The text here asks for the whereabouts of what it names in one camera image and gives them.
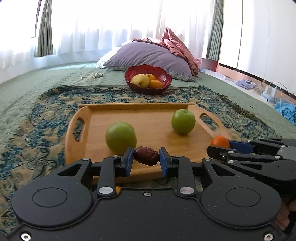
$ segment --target pink blanket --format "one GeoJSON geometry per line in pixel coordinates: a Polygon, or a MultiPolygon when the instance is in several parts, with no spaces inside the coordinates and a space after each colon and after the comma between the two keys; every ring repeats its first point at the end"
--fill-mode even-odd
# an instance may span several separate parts
{"type": "Polygon", "coordinates": [[[202,65],[202,59],[194,58],[185,44],[168,27],[165,27],[161,39],[144,38],[143,40],[133,39],[133,41],[154,43],[167,48],[172,54],[183,58],[188,63],[193,76],[197,76],[198,69],[202,65]]]}

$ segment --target blue cloth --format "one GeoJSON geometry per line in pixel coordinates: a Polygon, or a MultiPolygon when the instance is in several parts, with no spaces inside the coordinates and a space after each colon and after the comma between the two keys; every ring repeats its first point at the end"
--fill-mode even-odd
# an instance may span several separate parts
{"type": "Polygon", "coordinates": [[[240,86],[240,87],[243,87],[247,90],[250,90],[250,89],[253,89],[256,84],[253,82],[253,81],[250,81],[250,80],[239,80],[237,82],[235,82],[236,85],[240,86]]]}
{"type": "Polygon", "coordinates": [[[296,105],[276,102],[274,109],[296,126],[296,105]]]}

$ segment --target white curtain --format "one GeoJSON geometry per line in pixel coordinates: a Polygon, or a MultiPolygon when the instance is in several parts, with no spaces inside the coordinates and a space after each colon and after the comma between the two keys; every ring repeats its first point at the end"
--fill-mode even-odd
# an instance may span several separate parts
{"type": "Polygon", "coordinates": [[[34,58],[38,0],[0,2],[0,69],[34,58]]]}
{"type": "Polygon", "coordinates": [[[204,57],[215,0],[53,0],[54,53],[110,50],[127,40],[161,38],[169,27],[204,57]]]}

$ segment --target red date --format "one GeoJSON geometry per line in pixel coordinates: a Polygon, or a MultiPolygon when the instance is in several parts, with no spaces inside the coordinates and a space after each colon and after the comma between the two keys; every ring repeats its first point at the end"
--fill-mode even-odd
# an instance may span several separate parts
{"type": "Polygon", "coordinates": [[[156,165],[159,160],[159,154],[157,151],[144,146],[137,147],[133,152],[133,157],[138,162],[148,166],[156,165]]]}

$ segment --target fruit bowl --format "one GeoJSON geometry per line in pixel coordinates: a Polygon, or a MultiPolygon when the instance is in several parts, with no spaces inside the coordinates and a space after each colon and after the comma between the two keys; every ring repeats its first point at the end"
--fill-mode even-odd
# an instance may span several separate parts
{"type": "Polygon", "coordinates": [[[167,72],[165,72],[162,68],[154,67],[154,66],[151,66],[151,65],[148,65],[148,64],[142,64],[142,65],[138,65],[138,66],[129,67],[128,70],[124,74],[124,78],[125,78],[126,83],[128,84],[128,86],[132,90],[134,90],[134,91],[136,91],[138,93],[146,94],[146,95],[158,95],[158,94],[161,94],[172,83],[172,77],[167,72]],[[158,89],[158,88],[145,88],[145,89],[143,89],[143,88],[133,84],[131,82],[131,79],[135,75],[138,75],[138,74],[153,74],[157,80],[162,82],[163,88],[161,88],[161,89],[158,89]]]}

